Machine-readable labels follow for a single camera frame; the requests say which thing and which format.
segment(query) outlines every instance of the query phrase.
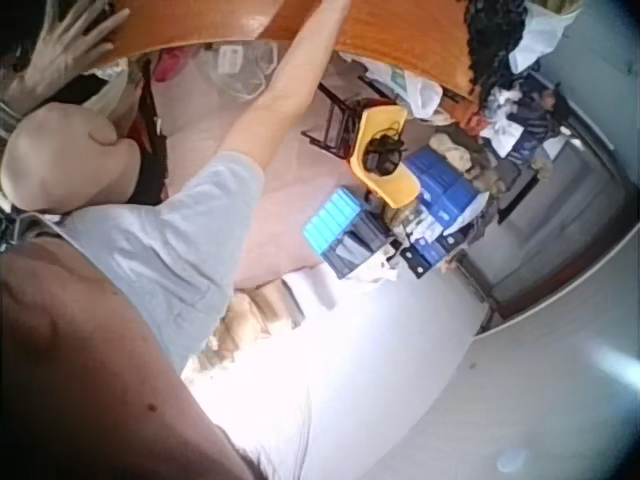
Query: bag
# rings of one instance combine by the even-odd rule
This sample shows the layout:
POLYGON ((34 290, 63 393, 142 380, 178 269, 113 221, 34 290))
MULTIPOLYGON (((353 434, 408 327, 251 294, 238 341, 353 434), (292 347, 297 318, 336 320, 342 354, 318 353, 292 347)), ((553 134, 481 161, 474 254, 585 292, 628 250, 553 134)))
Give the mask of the bag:
POLYGON ((394 65, 346 53, 340 55, 348 61, 356 60, 367 67, 367 77, 382 82, 402 97, 409 104, 414 117, 426 120, 440 105, 442 87, 436 82, 394 65))
POLYGON ((524 34, 516 49, 509 55, 513 73, 520 73, 543 55, 553 51, 564 29, 576 19, 580 10, 568 15, 556 15, 538 5, 527 3, 524 34))
POLYGON ((364 152, 364 169, 381 177, 387 177, 398 169, 402 159, 404 142, 386 133, 372 139, 364 152))

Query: red object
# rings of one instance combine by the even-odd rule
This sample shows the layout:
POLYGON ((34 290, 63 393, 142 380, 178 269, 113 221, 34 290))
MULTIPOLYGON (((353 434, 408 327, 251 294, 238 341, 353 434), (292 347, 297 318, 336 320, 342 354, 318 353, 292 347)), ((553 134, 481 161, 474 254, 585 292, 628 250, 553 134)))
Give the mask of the red object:
POLYGON ((163 50, 153 69, 153 81, 164 83, 175 78, 187 66, 196 49, 197 47, 180 47, 163 50))
POLYGON ((471 116, 469 121, 462 126, 463 130, 467 132, 472 137, 480 136, 480 132, 489 126, 489 122, 485 118, 485 116, 476 112, 471 116))

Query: skin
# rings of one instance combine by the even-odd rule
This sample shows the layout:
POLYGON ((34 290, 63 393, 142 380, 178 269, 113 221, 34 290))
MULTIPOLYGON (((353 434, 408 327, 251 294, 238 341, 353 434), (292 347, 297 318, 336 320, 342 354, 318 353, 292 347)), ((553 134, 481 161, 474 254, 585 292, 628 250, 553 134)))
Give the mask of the skin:
MULTIPOLYGON (((221 150, 269 165, 309 106, 349 7, 322 2, 221 150)), ((3 407, 34 452, 101 478, 253 478, 135 308, 81 254, 38 239, 0 257, 0 269, 3 407)))
POLYGON ((104 40, 128 18, 128 10, 83 33, 104 5, 105 0, 80 0, 58 22, 57 2, 48 0, 29 67, 2 95, 3 103, 26 117, 9 139, 0 167, 2 191, 23 210, 62 214, 125 203, 135 188, 140 152, 132 140, 118 136, 131 124, 139 88, 129 86, 114 112, 120 135, 111 121, 83 107, 48 105, 33 112, 113 49, 104 40))

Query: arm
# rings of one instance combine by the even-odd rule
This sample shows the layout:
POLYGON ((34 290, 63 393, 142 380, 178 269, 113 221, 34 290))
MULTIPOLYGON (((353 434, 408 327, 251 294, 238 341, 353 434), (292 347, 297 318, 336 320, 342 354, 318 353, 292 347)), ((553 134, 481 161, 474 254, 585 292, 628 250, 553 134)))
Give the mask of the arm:
POLYGON ((86 32, 105 3, 105 0, 80 0, 58 22, 57 1, 47 0, 44 25, 29 67, 2 95, 2 102, 11 111, 22 117, 31 113, 113 49, 113 44, 104 40, 124 23, 129 10, 121 10, 86 32))
POLYGON ((235 122, 220 151, 236 151, 261 168, 273 160, 287 131, 311 104, 351 0, 323 0, 278 67, 271 85, 235 122))

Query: black strap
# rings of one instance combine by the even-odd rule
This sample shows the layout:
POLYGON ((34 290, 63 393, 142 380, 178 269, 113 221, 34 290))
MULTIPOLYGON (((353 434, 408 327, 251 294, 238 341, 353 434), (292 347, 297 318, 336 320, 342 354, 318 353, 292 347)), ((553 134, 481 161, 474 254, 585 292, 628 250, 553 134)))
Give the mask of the black strap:
POLYGON ((133 194, 127 201, 133 205, 159 205, 168 175, 167 137, 159 129, 159 116, 151 90, 151 60, 142 66, 144 83, 140 96, 140 115, 144 120, 151 152, 141 147, 140 173, 133 194))

